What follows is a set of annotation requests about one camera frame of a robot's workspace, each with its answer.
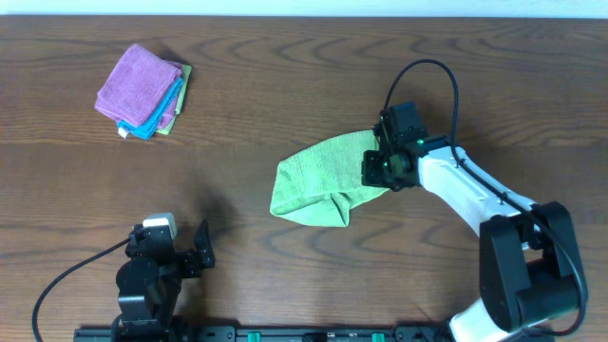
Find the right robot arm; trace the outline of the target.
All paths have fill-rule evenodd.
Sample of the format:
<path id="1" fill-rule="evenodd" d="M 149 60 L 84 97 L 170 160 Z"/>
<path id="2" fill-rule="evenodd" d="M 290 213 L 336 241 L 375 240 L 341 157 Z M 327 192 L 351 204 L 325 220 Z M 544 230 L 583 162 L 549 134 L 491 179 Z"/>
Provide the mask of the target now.
<path id="1" fill-rule="evenodd" d="M 442 199 L 479 238 L 480 297 L 448 323 L 455 341 L 551 341 L 543 322 L 588 300 L 569 212 L 537 204 L 495 180 L 446 135 L 429 136 L 412 103 L 384 108 L 365 152 L 362 182 L 398 192 L 419 186 Z"/>

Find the green microfiber cloth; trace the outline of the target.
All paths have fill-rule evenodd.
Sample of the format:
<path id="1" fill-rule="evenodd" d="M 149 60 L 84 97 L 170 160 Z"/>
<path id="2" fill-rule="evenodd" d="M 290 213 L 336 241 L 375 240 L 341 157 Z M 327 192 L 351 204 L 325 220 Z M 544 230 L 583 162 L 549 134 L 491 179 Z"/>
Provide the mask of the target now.
<path id="1" fill-rule="evenodd" d="M 346 227 L 351 209 L 387 192 L 362 183 L 364 153 L 376 150 L 369 130 L 329 138 L 281 161 L 270 213 L 301 225 Z"/>

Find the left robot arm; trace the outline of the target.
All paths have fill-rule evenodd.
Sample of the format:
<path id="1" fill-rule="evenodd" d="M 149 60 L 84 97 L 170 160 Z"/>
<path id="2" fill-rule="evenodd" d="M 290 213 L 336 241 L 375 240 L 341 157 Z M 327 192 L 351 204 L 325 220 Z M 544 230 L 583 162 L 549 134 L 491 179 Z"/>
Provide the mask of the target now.
<path id="1" fill-rule="evenodd" d="M 121 314 L 110 328 L 112 341 L 196 341 L 196 331 L 174 315 L 181 284 L 215 266 L 208 221 L 194 235 L 194 247 L 175 249 L 177 225 L 169 213 L 155 214 L 129 234 L 116 284 Z"/>

